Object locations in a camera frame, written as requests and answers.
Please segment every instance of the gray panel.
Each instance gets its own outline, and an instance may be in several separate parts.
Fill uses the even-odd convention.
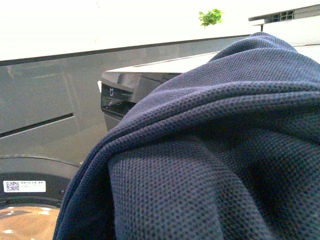
[[[244,36],[114,50],[0,67],[0,129],[73,113],[74,117],[0,138],[0,155],[32,155],[74,163],[107,133],[97,82],[111,69],[215,52]]]
[[[0,146],[0,157],[15,154],[75,163],[82,162],[88,153],[80,141],[75,117],[2,137]]]
[[[73,112],[56,60],[0,67],[0,133]]]

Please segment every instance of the navy sweater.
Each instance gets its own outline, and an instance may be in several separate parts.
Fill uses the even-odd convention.
[[[161,85],[89,153],[54,239],[320,239],[320,65],[260,32]]]

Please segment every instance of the black trim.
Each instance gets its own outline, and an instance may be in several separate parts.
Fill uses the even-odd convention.
[[[2,155],[2,156],[0,155],[0,160],[1,159],[41,159],[41,160],[48,160],[48,161],[68,164],[77,168],[80,168],[81,166],[80,163],[76,163],[76,162],[70,162],[70,161],[55,159],[55,158],[46,157],[46,156],[30,156],[26,154],[8,154],[8,155]]]
[[[57,122],[57,121],[60,121],[60,120],[65,120],[65,119],[72,118],[72,117],[74,117],[74,114],[73,113],[69,113],[69,114],[66,114],[66,115],[63,115],[63,116],[58,116],[58,117],[55,117],[55,118],[52,118],[52,119],[49,119],[49,120],[45,120],[45,121],[41,121],[41,122],[38,122],[38,123],[35,123],[35,124],[31,124],[31,125],[28,125],[28,126],[23,126],[23,127],[11,130],[11,131],[6,131],[6,132],[3,132],[3,133],[0,133],[0,139],[4,138],[4,137],[7,137],[7,136],[10,136],[12,134],[21,133],[23,131],[34,129],[34,128],[37,128],[37,127],[41,127],[43,125],[51,124],[51,123],[54,123],[54,122]]]
[[[56,59],[73,58],[73,57],[80,57],[80,56],[87,56],[87,55],[95,55],[95,54],[121,52],[121,51],[125,51],[125,50],[134,50],[134,49],[169,46],[169,45],[197,43],[197,42],[205,42],[205,41],[211,41],[211,40],[231,39],[231,38],[248,37],[248,36],[249,36],[249,34],[236,35],[236,36],[223,36],[223,37],[213,37],[213,38],[194,39],[194,40],[185,40],[185,41],[153,43],[153,44],[146,44],[146,45],[125,46],[125,47],[118,47],[118,48],[93,50],[93,51],[82,51],[82,52],[50,55],[50,56],[36,56],[36,57],[21,58],[21,59],[2,60],[2,61],[0,61],[0,67],[1,66],[9,66],[9,65],[17,65],[17,64],[35,63],[35,62],[56,60]]]

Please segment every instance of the washing machine door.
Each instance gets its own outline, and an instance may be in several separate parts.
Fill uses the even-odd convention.
[[[0,239],[52,239],[64,193],[78,169],[44,157],[0,157]]]

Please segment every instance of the vent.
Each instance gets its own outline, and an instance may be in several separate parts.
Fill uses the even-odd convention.
[[[294,13],[295,13],[294,10],[281,11],[281,12],[278,12],[278,13],[274,13],[272,15],[271,22],[275,23],[275,22],[281,22],[281,21],[286,21],[286,20],[292,20],[292,19],[295,18],[294,17]]]
[[[249,17],[252,26],[262,26],[264,24],[289,21],[293,19],[304,19],[320,16],[320,4],[291,9],[281,12],[270,13],[261,16]]]

